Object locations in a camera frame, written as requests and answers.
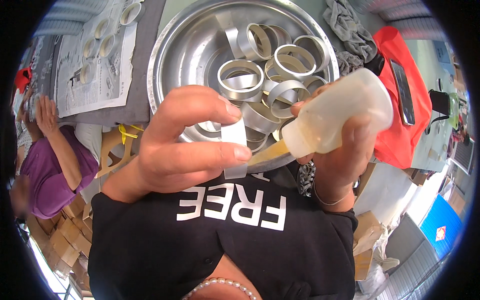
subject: smartphone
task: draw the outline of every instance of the smartphone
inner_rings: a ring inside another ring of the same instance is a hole
[[[400,117],[405,125],[415,125],[415,113],[413,111],[412,94],[408,86],[405,69],[393,59],[390,59],[393,77],[395,78],[396,90],[398,92],[398,106]]]

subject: pearl necklace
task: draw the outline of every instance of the pearl necklace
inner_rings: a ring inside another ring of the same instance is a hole
[[[225,278],[210,278],[209,280],[204,280],[202,283],[197,285],[193,290],[191,290],[191,292],[189,292],[187,295],[185,295],[181,300],[188,300],[188,298],[190,298],[193,295],[193,293],[195,293],[199,289],[202,289],[206,286],[209,286],[209,285],[215,284],[215,283],[227,284],[229,286],[234,286],[236,288],[239,288],[242,292],[245,292],[245,294],[247,296],[250,296],[250,300],[257,300],[257,297],[255,297],[253,295],[252,291],[247,289],[246,286],[244,286],[243,284],[241,284],[238,281],[233,281],[231,279],[225,279]]]

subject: fingernail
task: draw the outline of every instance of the fingernail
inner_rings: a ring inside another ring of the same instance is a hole
[[[363,141],[364,139],[367,138],[367,136],[370,134],[370,128],[369,125],[365,125],[362,127],[358,127],[355,129],[353,132],[353,141],[355,142],[360,142]]]
[[[242,162],[247,162],[252,157],[252,151],[247,146],[239,145],[235,147],[234,154],[235,158]]]
[[[228,113],[229,113],[231,116],[233,116],[233,117],[235,117],[235,118],[237,118],[237,119],[240,120],[240,118],[241,118],[241,111],[240,111],[240,109],[238,109],[237,107],[231,105],[230,103],[225,104],[225,106],[227,107],[227,111],[228,111]]]

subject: metal basin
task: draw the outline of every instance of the metal basin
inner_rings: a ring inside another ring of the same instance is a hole
[[[278,25],[290,34],[292,40],[302,35],[318,36],[327,44],[331,60],[328,67],[316,75],[328,82],[339,77],[335,53],[324,31],[294,3],[285,0],[199,0],[167,24],[152,50],[147,89],[154,114],[164,97],[175,87],[199,84],[219,91],[216,73],[224,62],[234,59],[219,20],[231,20],[237,28],[248,23]],[[185,129],[180,141],[218,142],[220,132],[207,132],[194,125]],[[264,148],[273,142],[275,140],[270,135]],[[250,166],[248,172],[266,172],[293,160],[290,154],[279,156]]]

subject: newspaper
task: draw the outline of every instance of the newspaper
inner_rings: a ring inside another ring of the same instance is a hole
[[[137,25],[120,25],[120,16],[133,2],[140,1],[108,0],[105,9],[86,22],[78,35],[63,36],[54,90],[59,117],[126,104],[132,82],[131,59]],[[93,58],[85,58],[83,50],[86,41],[94,37],[96,27],[106,18],[113,20],[113,26],[109,26],[107,30],[115,33],[118,39],[116,51],[108,58],[102,58],[98,54]],[[90,65],[93,79],[82,84],[80,70],[85,64]]]

